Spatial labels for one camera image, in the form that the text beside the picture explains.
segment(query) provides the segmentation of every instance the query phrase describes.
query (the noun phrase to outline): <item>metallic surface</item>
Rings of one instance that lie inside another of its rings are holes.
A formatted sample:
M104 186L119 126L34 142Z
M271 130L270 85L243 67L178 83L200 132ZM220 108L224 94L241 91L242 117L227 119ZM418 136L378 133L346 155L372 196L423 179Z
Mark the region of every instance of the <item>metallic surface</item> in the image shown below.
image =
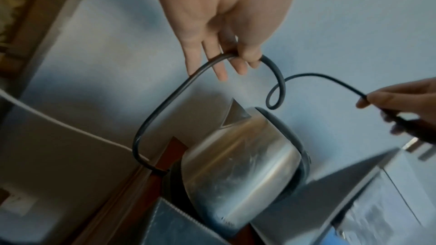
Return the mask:
M214 131L182 158L186 193L206 225L232 236L289 183L300 153L258 110Z

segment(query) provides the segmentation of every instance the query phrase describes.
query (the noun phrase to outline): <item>black cable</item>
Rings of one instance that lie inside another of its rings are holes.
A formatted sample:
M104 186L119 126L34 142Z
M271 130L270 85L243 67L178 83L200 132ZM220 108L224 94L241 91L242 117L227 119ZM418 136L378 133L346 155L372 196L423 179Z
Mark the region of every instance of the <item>black cable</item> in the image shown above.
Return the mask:
M220 61L223 61L225 59L230 59L230 58L234 58L237 56L236 52L231 52L231 53L224 53L221 54L215 58L213 58L212 60L210 60L209 62L207 62L206 64L204 64L203 66L201 66L197 71L195 71L194 74L192 74L187 80L185 80L168 98L166 98L163 103L161 103L154 111L153 113L151 113L151 115L142 123L141 127L138 129L138 131L136 132L134 141L133 141L133 146L132 146L132 153L133 153L133 157L140 163L142 164L144 167L154 171L155 173L158 173L160 175L165 175L168 171L156 168L155 166L150 165L147 161L145 161L144 159L141 158L139 151L138 151L138 146L139 146L139 142L141 140L142 135L144 134L145 130L149 127L149 125L155 120L155 118L175 99L177 98L189 85L192 84L192 82L194 80L196 80L201 74L203 74L207 69L211 68L212 66L214 66L215 64L217 64ZM325 78L328 80L331 80L345 88L347 88L348 90L353 91L355 94L359 95L362 99L367 99L367 95L357 89L355 89L354 87L327 75L324 74L319 74L319 73L303 73L303 74L296 74L293 76L289 76L287 78L283 78L282 72L280 72L279 68L275 65L275 63L270 60L268 57L266 56L262 56L260 58L260 61L263 62L266 66L268 66L271 71L274 73L274 76L277 79L277 84L271 89L271 91L268 93L268 96L266 98L266 106L268 109L274 110L279 108L283 101L285 100L285 95L286 95L286 84L285 82L287 82L288 80L294 79L294 78L300 78L300 77L320 77L320 78ZM271 100L271 96L272 94L276 91L276 89L279 88L279 96L278 96L278 100L274 105L270 104L270 100ZM422 125L418 125L416 122L414 121L407 121L399 116L396 116L396 114L391 111L391 110L385 110L382 109L383 112L385 112L388 116L390 116L394 122L396 122L397 124L399 124L400 126L404 127L405 130L425 141L428 143L433 143L436 144L436 132L429 128L429 127L425 127Z

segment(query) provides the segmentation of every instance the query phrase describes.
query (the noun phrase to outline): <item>kettle spout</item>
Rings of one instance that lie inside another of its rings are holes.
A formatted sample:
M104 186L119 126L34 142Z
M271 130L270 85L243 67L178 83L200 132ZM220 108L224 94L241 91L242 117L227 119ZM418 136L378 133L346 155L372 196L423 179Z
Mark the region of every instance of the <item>kettle spout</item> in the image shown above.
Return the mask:
M232 126L240 121L251 118L250 114L235 100L232 99L232 103L227 111L227 115L224 118L220 128Z

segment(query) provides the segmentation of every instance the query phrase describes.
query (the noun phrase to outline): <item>kettle body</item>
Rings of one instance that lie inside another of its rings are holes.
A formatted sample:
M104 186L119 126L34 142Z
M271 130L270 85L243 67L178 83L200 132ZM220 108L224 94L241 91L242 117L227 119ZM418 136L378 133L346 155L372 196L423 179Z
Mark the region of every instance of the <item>kettle body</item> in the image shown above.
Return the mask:
M301 143L268 116L261 108L245 110L233 100L221 127L182 157L189 201L204 223L223 236L233 236L273 203L298 169L303 176L300 171L292 189L307 177Z

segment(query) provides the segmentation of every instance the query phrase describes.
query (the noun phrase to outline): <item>person's left hand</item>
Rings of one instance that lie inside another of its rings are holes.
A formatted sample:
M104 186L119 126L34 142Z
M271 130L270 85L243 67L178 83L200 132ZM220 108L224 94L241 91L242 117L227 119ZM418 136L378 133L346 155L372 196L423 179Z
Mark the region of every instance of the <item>person's left hand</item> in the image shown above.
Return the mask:
M238 50L230 60L244 75L247 63L256 68L262 56L260 45L283 21L292 0L159 0L180 41L186 69L192 75L201 64L201 48L210 60L224 52ZM224 63L213 67L225 81Z

